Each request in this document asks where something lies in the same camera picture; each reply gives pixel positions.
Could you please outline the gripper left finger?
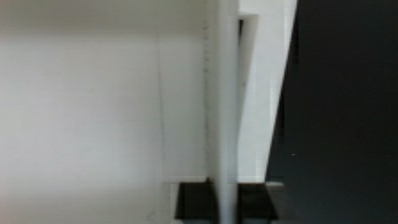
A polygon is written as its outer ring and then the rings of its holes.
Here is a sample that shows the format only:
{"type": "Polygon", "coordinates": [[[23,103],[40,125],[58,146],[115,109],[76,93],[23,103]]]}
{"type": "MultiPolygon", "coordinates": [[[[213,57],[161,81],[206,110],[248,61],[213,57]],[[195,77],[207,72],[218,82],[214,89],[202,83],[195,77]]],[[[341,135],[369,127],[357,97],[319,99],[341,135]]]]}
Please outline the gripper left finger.
{"type": "Polygon", "coordinates": [[[179,184],[174,219],[183,224],[218,224],[218,201],[209,179],[179,184]]]}

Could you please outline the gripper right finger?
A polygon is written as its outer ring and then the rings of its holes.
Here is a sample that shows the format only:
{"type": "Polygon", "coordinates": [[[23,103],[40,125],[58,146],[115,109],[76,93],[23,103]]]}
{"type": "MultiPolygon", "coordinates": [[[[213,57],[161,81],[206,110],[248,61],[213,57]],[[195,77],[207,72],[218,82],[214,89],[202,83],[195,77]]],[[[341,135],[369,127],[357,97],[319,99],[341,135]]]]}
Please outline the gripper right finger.
{"type": "Polygon", "coordinates": [[[266,186],[259,183],[238,184],[238,224],[271,224],[278,219],[266,186]]]}

